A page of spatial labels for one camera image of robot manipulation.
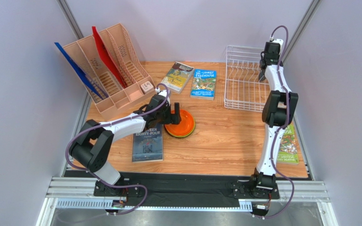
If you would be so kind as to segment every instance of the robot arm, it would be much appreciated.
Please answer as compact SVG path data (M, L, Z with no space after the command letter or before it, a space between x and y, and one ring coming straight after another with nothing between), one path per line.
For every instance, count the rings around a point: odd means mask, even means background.
M285 125L287 117L288 123L291 123L298 102L298 94L292 93L286 85L282 62L280 62L279 67L280 74L277 72L282 45L283 40L270 40L266 42L263 55L261 54L261 72L258 79L259 81L267 79L271 92L262 111L262 121L266 123L262 156L254 174L251 175L249 185L249 190L254 197L267 197L277 186L276 171L272 166L272 159L276 166L281 138L285 132L285 128L280 127ZM289 115L287 115L287 104L289 104Z
M107 162L108 153L111 144L123 137L134 133L146 131L160 124L179 124L181 121L179 103L174 104L174 113L171 113L170 99L167 99L162 107L152 113L144 115L143 113L151 111L158 107L167 96L167 92L158 91L148 105L142 106L129 116L109 121L97 123L94 120L88 120L81 131L97 126L99 124L109 124L102 128L91 130L78 139L76 139L69 149L69 154L79 161L89 172L94 173L107 183L114 185L121 177L120 173Z

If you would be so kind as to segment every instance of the plate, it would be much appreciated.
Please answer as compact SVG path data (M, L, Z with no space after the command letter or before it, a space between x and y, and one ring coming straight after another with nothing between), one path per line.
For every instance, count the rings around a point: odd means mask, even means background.
M180 116L181 122L178 125L168 124L165 125L165 129L172 136L186 137L194 131L195 120L189 112L183 109L180 109Z

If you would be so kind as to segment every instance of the book cover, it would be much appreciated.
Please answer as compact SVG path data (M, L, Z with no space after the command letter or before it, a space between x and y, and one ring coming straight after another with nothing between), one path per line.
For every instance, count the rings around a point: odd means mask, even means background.
M298 164L298 150L293 124L287 126L281 139L277 163Z
M132 162L162 161L163 156L163 125L133 135Z
M202 99L214 99L214 89L216 87L216 71L199 70L194 72L194 80L192 81L191 97Z
M193 70L193 67L175 62L163 78L162 83L172 91L180 94L191 77Z

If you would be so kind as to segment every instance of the wooden table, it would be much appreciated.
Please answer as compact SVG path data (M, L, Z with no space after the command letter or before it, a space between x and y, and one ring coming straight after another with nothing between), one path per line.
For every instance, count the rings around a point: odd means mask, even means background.
M142 62L142 65L158 84L173 63ZM164 161L140 163L132 163L131 135L111 145L108 161L118 171L250 176L262 153L264 123L261 113L224 108L224 63L185 63L197 69L216 70L218 79L214 101L190 98L192 79L181 94L172 93L171 102L179 102L181 109L194 116L196 129L193 134L180 139L163 133ZM147 102L116 118L129 115ZM87 119L104 121L93 103ZM306 178L299 148L298 156L298 165L277 164L278 169L288 177Z

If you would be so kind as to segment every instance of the white wall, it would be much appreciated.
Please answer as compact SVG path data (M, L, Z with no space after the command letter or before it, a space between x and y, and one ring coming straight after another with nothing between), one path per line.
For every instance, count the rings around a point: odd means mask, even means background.
M362 225L362 1L322 1L284 72L339 224Z
M85 36L122 23L140 60L222 61L227 45L264 47L280 24L293 34L311 0L67 2Z
M55 0L0 1L0 226L35 225L85 90L55 41L75 40Z

